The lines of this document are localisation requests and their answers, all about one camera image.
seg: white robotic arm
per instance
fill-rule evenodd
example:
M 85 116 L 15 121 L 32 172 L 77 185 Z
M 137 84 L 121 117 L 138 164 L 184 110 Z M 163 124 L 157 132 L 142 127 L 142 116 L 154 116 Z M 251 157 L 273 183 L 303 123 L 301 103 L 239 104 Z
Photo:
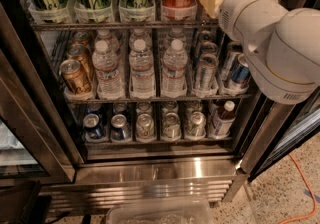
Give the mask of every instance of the white robotic arm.
M 278 0 L 224 0 L 219 25 L 241 42 L 251 75 L 268 98 L 297 104 L 320 85 L 320 11 L 288 12 Z

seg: floor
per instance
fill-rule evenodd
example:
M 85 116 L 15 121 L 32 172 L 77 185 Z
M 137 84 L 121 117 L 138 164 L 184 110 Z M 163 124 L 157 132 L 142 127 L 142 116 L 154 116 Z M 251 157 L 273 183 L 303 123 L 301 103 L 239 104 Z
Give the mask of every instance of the floor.
M 320 133 L 291 153 L 298 161 L 320 203 Z M 289 156 L 286 156 L 250 184 L 245 184 L 231 203 L 211 209 L 214 224 L 276 224 L 306 215 L 313 210 L 311 197 Z M 80 224 L 82 217 L 70 216 L 57 224 Z M 92 224 L 106 223 L 105 215 L 92 215 Z M 309 219 L 294 223 L 320 223 L 320 210 Z

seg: silver can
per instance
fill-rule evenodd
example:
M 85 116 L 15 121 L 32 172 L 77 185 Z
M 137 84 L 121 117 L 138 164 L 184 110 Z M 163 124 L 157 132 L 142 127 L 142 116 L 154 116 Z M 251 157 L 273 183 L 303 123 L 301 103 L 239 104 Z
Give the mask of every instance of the silver can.
M 237 64 L 238 56 L 243 52 L 242 46 L 238 42 L 230 42 L 227 45 L 227 56 L 220 72 L 220 78 L 223 82 L 228 82 L 231 71 Z
M 147 140 L 154 137 L 154 121 L 151 115 L 141 114 L 136 122 L 137 140 Z
M 176 113 L 169 112 L 162 119 L 161 137 L 166 139 L 180 139 L 180 118 Z
M 176 101 L 166 101 L 162 104 L 162 108 L 161 108 L 162 118 L 164 118 L 168 112 L 174 112 L 178 114 L 178 110 L 179 110 L 179 107 Z
M 193 112 L 186 120 L 185 133 L 187 137 L 200 137 L 205 134 L 206 117 L 199 111 Z
M 111 118 L 110 137 L 113 142 L 132 141 L 131 127 L 124 115 L 118 114 Z

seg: water bottle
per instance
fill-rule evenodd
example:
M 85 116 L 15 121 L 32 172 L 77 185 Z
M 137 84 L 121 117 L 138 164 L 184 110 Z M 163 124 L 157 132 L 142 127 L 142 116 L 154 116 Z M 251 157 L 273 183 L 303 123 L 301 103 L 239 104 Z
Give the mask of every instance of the water bottle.
M 183 41 L 175 39 L 165 51 L 162 62 L 162 90 L 180 92 L 185 83 L 188 54 Z
M 103 98 L 107 98 L 108 94 L 120 97 L 123 88 L 118 69 L 118 57 L 106 41 L 99 40 L 95 43 L 92 62 Z
M 151 94 L 155 85 L 153 54 L 144 40 L 138 39 L 134 42 L 129 63 L 133 91 Z
M 175 39 L 180 39 L 183 42 L 184 48 L 186 48 L 187 38 L 183 33 L 183 29 L 172 28 L 163 40 L 164 50 L 167 50 Z
M 138 39 L 142 39 L 143 41 L 145 41 L 147 44 L 147 47 L 152 51 L 152 39 L 146 29 L 133 30 L 133 33 L 131 34 L 129 39 L 129 46 L 131 50 L 134 47 L 134 42 Z

